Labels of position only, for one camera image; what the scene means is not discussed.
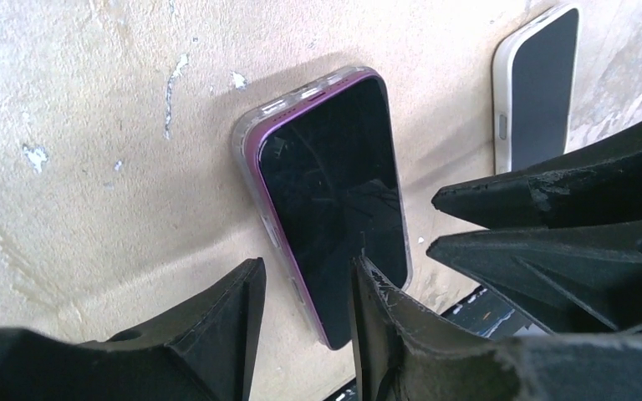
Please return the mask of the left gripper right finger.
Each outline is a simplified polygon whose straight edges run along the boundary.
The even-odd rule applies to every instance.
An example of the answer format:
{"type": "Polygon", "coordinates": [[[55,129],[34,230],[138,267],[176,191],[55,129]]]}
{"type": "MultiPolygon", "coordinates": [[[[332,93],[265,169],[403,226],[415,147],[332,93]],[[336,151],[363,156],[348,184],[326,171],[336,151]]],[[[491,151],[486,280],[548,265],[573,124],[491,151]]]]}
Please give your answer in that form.
{"type": "Polygon", "coordinates": [[[642,334],[477,336],[351,261],[362,400],[642,400],[642,334]]]}

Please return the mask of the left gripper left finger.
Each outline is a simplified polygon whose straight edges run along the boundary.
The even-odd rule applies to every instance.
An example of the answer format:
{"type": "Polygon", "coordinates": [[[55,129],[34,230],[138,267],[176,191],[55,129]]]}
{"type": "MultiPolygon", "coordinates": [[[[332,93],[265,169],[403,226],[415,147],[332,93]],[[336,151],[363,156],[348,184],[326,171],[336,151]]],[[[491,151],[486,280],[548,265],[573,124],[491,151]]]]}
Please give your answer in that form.
{"type": "Polygon", "coordinates": [[[246,400],[265,295],[256,258],[103,342],[0,328],[0,400],[246,400]]]}

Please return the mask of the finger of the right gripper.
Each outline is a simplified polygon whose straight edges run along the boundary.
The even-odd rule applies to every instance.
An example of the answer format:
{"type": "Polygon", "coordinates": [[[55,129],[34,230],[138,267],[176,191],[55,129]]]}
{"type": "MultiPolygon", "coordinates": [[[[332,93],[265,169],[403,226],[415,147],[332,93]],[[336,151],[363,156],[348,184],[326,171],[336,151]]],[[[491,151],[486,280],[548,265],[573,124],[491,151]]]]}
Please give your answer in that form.
{"type": "Polygon", "coordinates": [[[444,186],[432,204],[487,229],[642,220],[642,121],[522,170],[444,186]]]}
{"type": "Polygon", "coordinates": [[[441,236],[427,255],[551,333],[642,332],[642,220],[441,236]]]}

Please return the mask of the beige cased smartphone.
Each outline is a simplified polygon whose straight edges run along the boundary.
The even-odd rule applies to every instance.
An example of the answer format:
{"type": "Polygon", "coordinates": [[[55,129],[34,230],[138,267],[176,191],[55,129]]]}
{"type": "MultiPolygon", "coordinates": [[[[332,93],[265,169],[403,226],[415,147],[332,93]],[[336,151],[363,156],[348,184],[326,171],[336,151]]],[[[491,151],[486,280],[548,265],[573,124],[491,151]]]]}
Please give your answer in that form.
{"type": "Polygon", "coordinates": [[[497,47],[492,60],[496,174],[564,154],[579,31],[579,5],[562,3],[497,47]]]}

